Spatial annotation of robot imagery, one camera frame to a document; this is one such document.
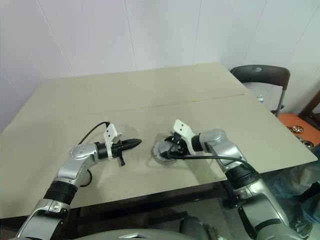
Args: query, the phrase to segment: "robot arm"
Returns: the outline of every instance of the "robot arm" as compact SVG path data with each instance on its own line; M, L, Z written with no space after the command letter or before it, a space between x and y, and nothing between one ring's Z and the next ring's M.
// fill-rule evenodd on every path
M239 148L227 138L223 130L214 129L194 134L188 125L176 120L172 132L173 137L170 140L176 145L182 146L175 148L180 153L195 155L196 152L204 151L211 153L212 156L234 158L233 160L218 159L217 162L233 187L235 195L243 202L238 212L244 228L251 238L262 240L272 236L287 236L283 239L300 239L299 235L289 227L285 212L259 173L251 165L246 164L247 159ZM168 152L167 157L172 157L173 152L170 153L170 150ZM176 159L188 159L188 157L176 155L178 155L175 157Z
M43 199L36 204L16 238L58 239L63 233L70 204L87 170L105 159L122 158L122 151L141 143L140 139L114 143L118 140L118 133L113 124L109 124L104 133L105 143L80 144L71 150L67 161L58 170Z

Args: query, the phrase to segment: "chair backrest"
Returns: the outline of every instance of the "chair backrest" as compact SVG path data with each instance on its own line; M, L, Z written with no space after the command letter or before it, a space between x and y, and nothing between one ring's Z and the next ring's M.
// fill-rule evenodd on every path
M269 65L237 66L230 71L241 83L264 83L281 86L287 90L290 71L284 67Z

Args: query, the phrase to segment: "round suction cup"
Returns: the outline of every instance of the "round suction cup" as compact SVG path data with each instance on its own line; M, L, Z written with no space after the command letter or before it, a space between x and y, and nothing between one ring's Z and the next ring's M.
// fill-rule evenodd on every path
M154 146L153 146L153 154L155 156L155 160L162 164L162 165L171 165L174 164L177 159L167 159L165 157L160 156L161 153L168 151L172 146L172 142L169 141L158 141ZM171 149L173 152L177 150L177 147L174 146Z

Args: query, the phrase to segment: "black chair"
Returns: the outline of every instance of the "black chair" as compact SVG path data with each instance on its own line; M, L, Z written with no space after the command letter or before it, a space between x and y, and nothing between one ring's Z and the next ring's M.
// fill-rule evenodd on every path
M278 117L290 78L290 71L284 67L268 65L237 66L230 71L241 83L264 83L282 87L279 104L275 113Z

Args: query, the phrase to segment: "floor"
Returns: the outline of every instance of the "floor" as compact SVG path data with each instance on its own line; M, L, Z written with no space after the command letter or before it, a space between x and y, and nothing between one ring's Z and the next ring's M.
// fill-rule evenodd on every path
M181 213L187 211L188 215L198 217L204 224L215 227L219 236L227 240L249 240L245 232L238 211L236 209L226 210L221 207L221 201L217 198L194 201L177 205L171 208L164 208L157 211L150 211L143 214L134 214L129 217L116 218L99 224L92 224L83 227L81 231L87 234L107 231L115 228L142 228L147 221L155 216L166 216L172 213ZM166 225L168 230L175 230L179 224L169 223ZM309 240L319 239L320 224L315 224L309 237ZM15 232L1 229L0 239L8 240L15 236Z

